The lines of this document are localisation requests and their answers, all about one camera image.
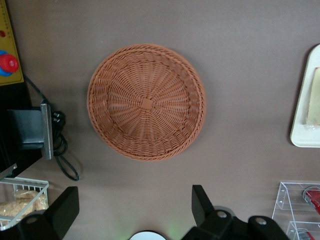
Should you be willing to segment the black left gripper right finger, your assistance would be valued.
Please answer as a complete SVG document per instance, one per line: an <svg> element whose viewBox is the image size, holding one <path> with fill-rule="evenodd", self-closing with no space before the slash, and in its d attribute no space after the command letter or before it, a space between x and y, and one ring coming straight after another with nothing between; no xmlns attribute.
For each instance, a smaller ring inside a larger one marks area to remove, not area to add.
<svg viewBox="0 0 320 240"><path fill-rule="evenodd" d="M289 237L271 218L251 216L247 222L228 208L216 209L201 185L192 186L191 210L196 223L184 240L288 240Z"/></svg>

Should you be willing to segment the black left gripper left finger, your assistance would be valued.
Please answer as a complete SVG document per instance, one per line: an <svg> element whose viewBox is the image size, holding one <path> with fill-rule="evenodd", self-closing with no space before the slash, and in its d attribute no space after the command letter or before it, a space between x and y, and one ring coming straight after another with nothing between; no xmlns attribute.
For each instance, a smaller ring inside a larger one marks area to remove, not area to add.
<svg viewBox="0 0 320 240"><path fill-rule="evenodd" d="M79 190L67 187L41 213L26 216L15 227L17 240L62 240L80 212Z"/></svg>

